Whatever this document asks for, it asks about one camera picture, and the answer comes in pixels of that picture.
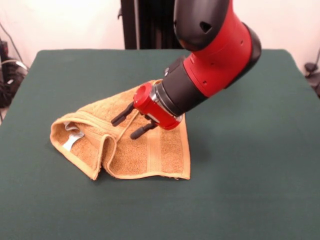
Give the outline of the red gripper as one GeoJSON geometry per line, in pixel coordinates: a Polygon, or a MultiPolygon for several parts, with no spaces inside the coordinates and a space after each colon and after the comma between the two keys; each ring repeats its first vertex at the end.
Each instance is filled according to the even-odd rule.
{"type": "Polygon", "coordinates": [[[156,85],[151,83],[142,84],[133,96],[131,102],[125,110],[111,120],[113,126],[121,124],[131,112],[137,109],[141,115],[150,120],[150,123],[141,126],[131,133],[131,139],[138,139],[150,130],[160,127],[164,130],[176,128],[182,121],[182,116],[173,116],[160,103],[156,94],[156,85]]]}

